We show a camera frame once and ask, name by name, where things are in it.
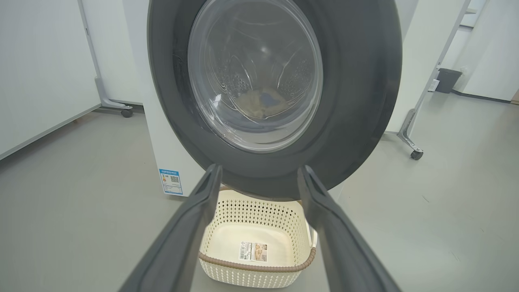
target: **gray floor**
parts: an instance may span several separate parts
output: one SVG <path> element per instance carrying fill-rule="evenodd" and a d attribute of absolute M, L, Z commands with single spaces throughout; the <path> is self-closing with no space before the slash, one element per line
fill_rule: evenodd
<path fill-rule="evenodd" d="M 338 202 L 403 291 L 518 291 L 519 106 L 429 95 L 412 138 L 420 161 L 384 135 Z M 0 162 L 0 291 L 116 291 L 181 202 L 143 114 L 90 113 Z M 318 254 L 283 290 L 326 287 Z"/>

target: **barcode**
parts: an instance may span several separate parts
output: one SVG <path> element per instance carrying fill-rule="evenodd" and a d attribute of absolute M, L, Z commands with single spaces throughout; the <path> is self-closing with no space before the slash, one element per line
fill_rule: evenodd
<path fill-rule="evenodd" d="M 240 260 L 244 260 L 245 259 L 245 245 L 241 245 L 240 247 Z"/>

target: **laundry inside drum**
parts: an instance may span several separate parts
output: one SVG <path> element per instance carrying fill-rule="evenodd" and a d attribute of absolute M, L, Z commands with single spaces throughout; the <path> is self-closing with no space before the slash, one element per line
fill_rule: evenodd
<path fill-rule="evenodd" d="M 206 123 L 251 152 L 296 141 L 321 97 L 319 45 L 289 0 L 208 1 L 190 35 L 188 70 Z"/>

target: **metal stand leg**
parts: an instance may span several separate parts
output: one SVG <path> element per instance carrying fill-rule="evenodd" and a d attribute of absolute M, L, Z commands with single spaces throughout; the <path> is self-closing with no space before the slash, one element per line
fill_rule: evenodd
<path fill-rule="evenodd" d="M 99 77 L 95 78 L 95 85 L 98 88 L 99 98 L 101 99 L 101 105 L 107 108 L 122 109 L 121 114 L 123 117 L 131 117 L 133 114 L 132 108 L 124 103 L 112 101 L 106 95 L 104 90 L 103 80 Z"/>
<path fill-rule="evenodd" d="M 95 56 L 94 46 L 92 45 L 92 39 L 90 38 L 90 33 L 88 32 L 88 24 L 87 18 L 85 17 L 85 9 L 83 7 L 83 0 L 77 0 L 77 4 L 79 6 L 79 12 L 81 13 L 81 19 L 83 20 L 83 26 L 85 27 L 85 35 L 87 37 L 88 47 L 90 48 L 90 55 L 92 56 L 92 62 L 94 64 L 95 74 L 95 85 L 97 86 L 99 98 L 101 99 L 101 105 L 107 108 L 113 109 L 121 109 L 121 115 L 123 117 L 131 117 L 133 115 L 133 111 L 131 106 L 125 105 L 123 103 L 112 101 L 106 95 L 106 90 L 104 90 L 103 80 L 101 79 L 101 71 L 99 70 L 99 65 L 97 63 L 97 58 Z"/>
<path fill-rule="evenodd" d="M 402 128 L 400 128 L 400 131 L 398 132 L 397 136 L 400 139 L 402 139 L 402 141 L 404 141 L 404 143 L 406 143 L 409 147 L 413 148 L 411 158 L 414 160 L 418 160 L 424 155 L 424 151 L 420 149 L 416 144 L 414 144 L 409 138 L 409 135 L 407 134 L 407 130 L 409 130 L 409 126 L 413 123 L 415 115 L 416 109 L 409 110 L 407 116 L 405 117 L 404 124 L 402 125 Z"/>

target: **white partition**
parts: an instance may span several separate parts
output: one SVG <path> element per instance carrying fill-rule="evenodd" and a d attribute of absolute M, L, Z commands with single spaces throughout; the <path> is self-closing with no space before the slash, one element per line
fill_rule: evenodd
<path fill-rule="evenodd" d="M 0 1 L 0 159 L 100 105 L 76 1 Z"/>
<path fill-rule="evenodd" d="M 425 93 L 468 4 L 468 0 L 418 1 L 403 43 L 400 89 L 386 131 L 398 132 L 407 112 Z"/>
<path fill-rule="evenodd" d="M 83 8 L 106 95 L 142 104 L 122 0 L 83 0 Z"/>

